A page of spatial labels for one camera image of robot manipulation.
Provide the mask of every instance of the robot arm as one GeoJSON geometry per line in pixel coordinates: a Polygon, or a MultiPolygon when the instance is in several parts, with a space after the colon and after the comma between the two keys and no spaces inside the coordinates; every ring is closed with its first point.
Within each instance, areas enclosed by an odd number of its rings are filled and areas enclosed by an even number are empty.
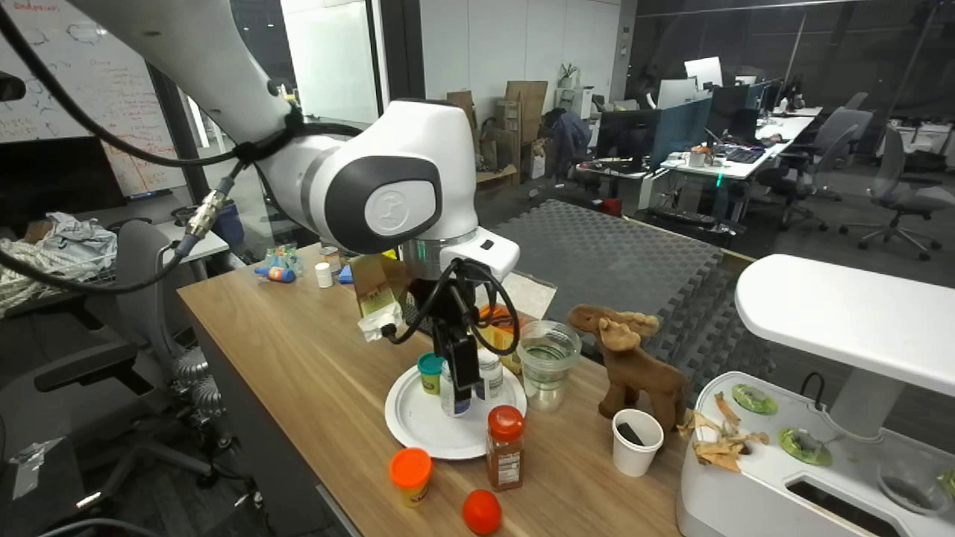
{"type": "MultiPolygon", "coordinates": [[[[175,80],[237,143],[284,131],[290,101],[249,55],[229,0],[72,0],[175,80]]],[[[472,258],[505,279],[520,247],[477,229],[475,150],[456,107],[395,101],[357,137],[304,135],[260,171],[301,226],[372,253],[399,247],[416,279],[472,258]]]]}

